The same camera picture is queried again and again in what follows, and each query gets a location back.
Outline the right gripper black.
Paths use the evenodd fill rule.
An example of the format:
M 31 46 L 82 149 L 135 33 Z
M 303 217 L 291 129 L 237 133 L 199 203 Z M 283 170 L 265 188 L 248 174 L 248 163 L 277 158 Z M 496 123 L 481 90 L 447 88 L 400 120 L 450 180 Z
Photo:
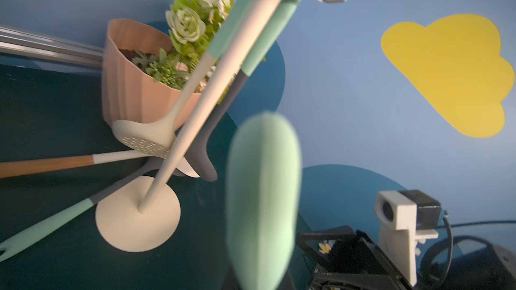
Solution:
M 316 265 L 309 289 L 410 289 L 406 277 L 360 230 L 341 226 L 300 232 L 296 245 Z

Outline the grey skimmer mint handle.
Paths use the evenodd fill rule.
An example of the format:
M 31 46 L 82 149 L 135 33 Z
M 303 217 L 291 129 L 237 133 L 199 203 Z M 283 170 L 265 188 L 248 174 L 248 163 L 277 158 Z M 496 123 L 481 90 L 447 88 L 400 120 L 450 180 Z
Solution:
M 259 35 L 241 69 L 233 82 L 229 85 L 227 93 L 222 101 L 217 103 L 202 129 L 197 134 L 188 151 L 181 159 L 177 170 L 183 175 L 202 178 L 208 182 L 216 181 L 218 174 L 207 152 L 207 143 L 212 132 L 226 114 L 228 108 L 235 100 L 247 79 L 254 73 L 259 63 L 266 56 L 266 53 L 273 46 L 278 36 L 282 33 L 299 3 L 302 0 L 282 0 L 273 16 Z
M 226 244 L 242 289 L 277 289 L 295 247 L 302 185 L 298 136 L 265 111 L 234 135 L 226 172 Z

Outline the cream utensil rack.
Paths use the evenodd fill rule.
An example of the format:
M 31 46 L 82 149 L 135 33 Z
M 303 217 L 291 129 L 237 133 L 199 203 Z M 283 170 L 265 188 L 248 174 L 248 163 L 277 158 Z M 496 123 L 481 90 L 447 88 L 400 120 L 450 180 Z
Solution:
M 233 41 L 201 80 L 176 120 L 175 140 L 165 160 L 159 162 L 149 157 L 141 170 L 116 183 L 98 203 L 95 221 L 99 233 L 113 247 L 126 252 L 149 251 L 161 246 L 176 231 L 180 202 L 167 182 L 281 1 L 253 0 Z

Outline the cream skimmer mint handle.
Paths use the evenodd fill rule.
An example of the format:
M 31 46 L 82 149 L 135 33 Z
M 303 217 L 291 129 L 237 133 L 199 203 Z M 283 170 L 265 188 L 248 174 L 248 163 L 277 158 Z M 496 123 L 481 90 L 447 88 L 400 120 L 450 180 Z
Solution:
M 211 41 L 208 50 L 197 63 L 193 74 L 189 76 L 185 88 L 172 108 L 163 118 L 149 124 L 142 124 L 125 119 L 117 120 L 112 125 L 114 136 L 126 146 L 152 157 L 166 158 L 175 140 L 175 122 L 185 106 L 189 103 L 196 87 L 233 41 L 253 0 L 237 0 L 224 22 L 222 29 Z

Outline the cream skimmer wooden handle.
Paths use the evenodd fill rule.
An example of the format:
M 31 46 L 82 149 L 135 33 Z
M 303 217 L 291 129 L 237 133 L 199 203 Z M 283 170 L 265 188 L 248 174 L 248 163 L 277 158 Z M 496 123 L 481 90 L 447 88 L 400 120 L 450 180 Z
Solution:
M 47 158 L 30 161 L 14 161 L 1 163 L 1 178 L 19 177 L 37 173 L 74 169 L 85 166 L 100 165 L 109 162 L 126 161 L 148 157 L 147 154 L 135 150 L 125 150 L 112 153 L 92 154 L 78 157 Z M 166 158 L 149 156 L 163 162 Z

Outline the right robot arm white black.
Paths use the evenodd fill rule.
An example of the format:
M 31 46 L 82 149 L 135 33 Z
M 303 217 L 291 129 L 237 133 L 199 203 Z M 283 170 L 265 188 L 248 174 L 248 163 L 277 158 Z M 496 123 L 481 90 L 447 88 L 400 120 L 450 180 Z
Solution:
M 483 248 L 452 259 L 440 289 L 514 289 L 515 255 L 481 238 Z M 362 231 L 349 226 L 299 233 L 296 244 L 318 271 L 309 289 L 412 289 L 412 285 Z

